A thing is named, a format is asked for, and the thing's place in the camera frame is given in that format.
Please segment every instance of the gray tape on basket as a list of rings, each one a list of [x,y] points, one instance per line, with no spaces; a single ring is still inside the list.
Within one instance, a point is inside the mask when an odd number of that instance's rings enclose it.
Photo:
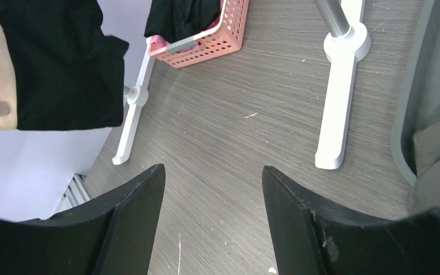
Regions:
[[[193,40],[193,36],[192,36],[192,37],[188,37],[183,40],[180,40],[178,42],[174,42],[173,44],[171,44],[169,46],[166,46],[166,51],[169,54],[173,54],[179,50],[184,50],[189,47],[193,47],[196,44],[197,44],[197,42]]]

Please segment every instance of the metal pole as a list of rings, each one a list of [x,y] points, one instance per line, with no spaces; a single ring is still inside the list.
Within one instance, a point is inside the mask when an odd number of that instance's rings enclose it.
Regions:
[[[340,37],[348,33],[350,25],[338,0],[314,0],[314,2],[331,36]]]

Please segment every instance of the white wall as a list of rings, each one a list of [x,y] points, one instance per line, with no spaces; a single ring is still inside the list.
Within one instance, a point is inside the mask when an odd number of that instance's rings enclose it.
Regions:
[[[124,83],[133,86],[146,40],[151,0],[100,0],[103,31],[130,43]],[[73,174],[92,167],[110,129],[0,132],[0,218],[23,221],[53,214]]]

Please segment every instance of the basket handle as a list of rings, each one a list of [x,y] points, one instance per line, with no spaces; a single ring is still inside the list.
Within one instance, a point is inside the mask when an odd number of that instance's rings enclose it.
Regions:
[[[201,44],[194,41],[193,36],[191,36],[191,37],[187,37],[183,40],[174,42],[173,44],[166,46],[166,51],[169,54],[174,54],[176,52],[179,52],[180,50],[188,49],[189,47],[193,47],[193,46],[201,46]]]

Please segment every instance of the pink cloth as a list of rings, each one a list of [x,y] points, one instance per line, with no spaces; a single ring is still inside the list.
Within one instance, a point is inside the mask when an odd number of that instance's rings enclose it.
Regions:
[[[220,8],[222,8],[222,6],[223,6],[223,0],[220,1]],[[220,22],[220,17],[218,17],[217,20],[215,20],[205,30],[209,30],[209,29],[215,27],[219,22]],[[166,46],[169,46],[169,44],[170,43],[168,41],[164,40],[164,38],[162,36],[158,36],[158,35],[152,36],[151,37],[151,42],[149,43],[149,45],[151,46],[150,47],[150,52],[153,52],[155,50],[158,50],[158,49],[164,48]],[[179,51],[177,51],[175,53],[185,53],[185,52],[189,52],[191,50],[196,50],[198,48],[200,48],[200,45],[196,44],[195,46],[191,46],[189,48],[186,48],[186,49],[183,49],[183,50],[179,50]]]

